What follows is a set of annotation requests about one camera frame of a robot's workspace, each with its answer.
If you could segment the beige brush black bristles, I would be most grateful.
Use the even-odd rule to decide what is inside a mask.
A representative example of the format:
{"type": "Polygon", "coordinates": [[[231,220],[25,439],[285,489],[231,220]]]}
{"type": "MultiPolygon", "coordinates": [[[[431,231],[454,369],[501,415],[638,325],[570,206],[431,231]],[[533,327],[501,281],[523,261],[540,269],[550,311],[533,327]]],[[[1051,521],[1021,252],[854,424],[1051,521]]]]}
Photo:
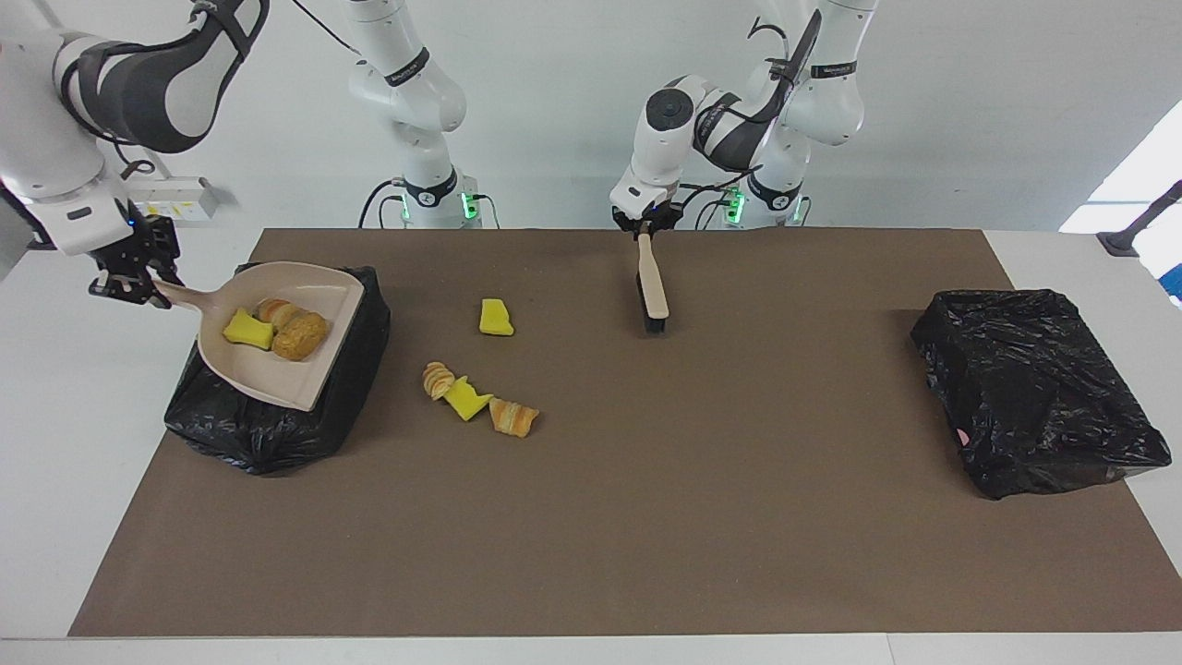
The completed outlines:
{"type": "Polygon", "coordinates": [[[669,318],[669,304],[665,296],[661,270],[652,252],[652,236],[649,232],[638,233],[637,285],[645,315],[645,331],[650,335],[662,335],[669,318]]]}

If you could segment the brown table mat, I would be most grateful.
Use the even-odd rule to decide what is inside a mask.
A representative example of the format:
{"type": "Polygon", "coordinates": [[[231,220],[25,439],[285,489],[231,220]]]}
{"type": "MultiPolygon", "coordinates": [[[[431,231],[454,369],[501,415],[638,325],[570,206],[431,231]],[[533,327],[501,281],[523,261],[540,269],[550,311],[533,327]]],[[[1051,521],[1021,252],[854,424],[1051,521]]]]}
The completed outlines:
{"type": "Polygon", "coordinates": [[[1182,630],[1124,484],[983,498],[911,327],[1007,289],[983,233],[673,232],[645,335],[621,232],[269,230],[392,308],[339,454],[258,478],[165,435],[72,635],[1182,630]],[[481,300],[514,335],[478,331],[481,300]],[[539,409],[461,420],[428,361],[539,409]]]}

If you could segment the black bagged pink bin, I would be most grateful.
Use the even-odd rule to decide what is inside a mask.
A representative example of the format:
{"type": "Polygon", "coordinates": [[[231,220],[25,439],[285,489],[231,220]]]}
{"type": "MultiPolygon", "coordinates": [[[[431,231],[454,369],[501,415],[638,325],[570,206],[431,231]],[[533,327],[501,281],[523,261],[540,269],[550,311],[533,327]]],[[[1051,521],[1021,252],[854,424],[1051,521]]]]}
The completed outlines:
{"type": "Polygon", "coordinates": [[[963,470],[989,500],[1071,493],[1173,462],[1060,292],[941,291],[911,340],[963,470]]]}

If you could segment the brown toy bread roll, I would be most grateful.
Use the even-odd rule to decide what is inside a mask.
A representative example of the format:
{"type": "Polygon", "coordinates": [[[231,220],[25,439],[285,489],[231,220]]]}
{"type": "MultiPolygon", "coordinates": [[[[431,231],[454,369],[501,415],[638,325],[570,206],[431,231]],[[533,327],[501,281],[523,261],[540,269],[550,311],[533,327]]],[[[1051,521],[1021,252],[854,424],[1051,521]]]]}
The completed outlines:
{"type": "Polygon", "coordinates": [[[320,314],[304,311],[279,325],[271,339],[271,352],[290,361],[303,361],[320,348],[329,332],[329,322],[320,314]]]}

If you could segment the white wall outlet box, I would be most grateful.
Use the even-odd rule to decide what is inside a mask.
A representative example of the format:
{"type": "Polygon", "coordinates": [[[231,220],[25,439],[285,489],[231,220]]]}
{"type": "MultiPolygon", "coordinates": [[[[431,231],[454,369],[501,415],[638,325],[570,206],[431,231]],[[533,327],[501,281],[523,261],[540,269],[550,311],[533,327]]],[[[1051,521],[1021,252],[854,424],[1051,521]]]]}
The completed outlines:
{"type": "Polygon", "coordinates": [[[212,222],[220,206],[210,181],[201,176],[143,181],[131,184],[129,197],[139,214],[186,223],[212,222]]]}

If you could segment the beige plastic dustpan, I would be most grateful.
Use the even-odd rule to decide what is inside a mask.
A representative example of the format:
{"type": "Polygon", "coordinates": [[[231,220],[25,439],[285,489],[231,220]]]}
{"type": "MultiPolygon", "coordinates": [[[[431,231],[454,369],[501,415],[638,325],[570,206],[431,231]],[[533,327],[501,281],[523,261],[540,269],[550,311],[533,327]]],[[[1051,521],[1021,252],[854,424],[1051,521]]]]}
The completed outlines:
{"type": "Polygon", "coordinates": [[[196,348],[212,373],[242,395],[309,412],[318,399],[344,338],[366,293],[345,270],[306,262],[259,262],[229,278],[216,291],[203,292],[164,281],[152,286],[174,306],[199,312],[196,348]],[[327,337],[301,361],[225,340],[223,330],[238,308],[251,308],[278,296],[327,320],[327,337]]]}

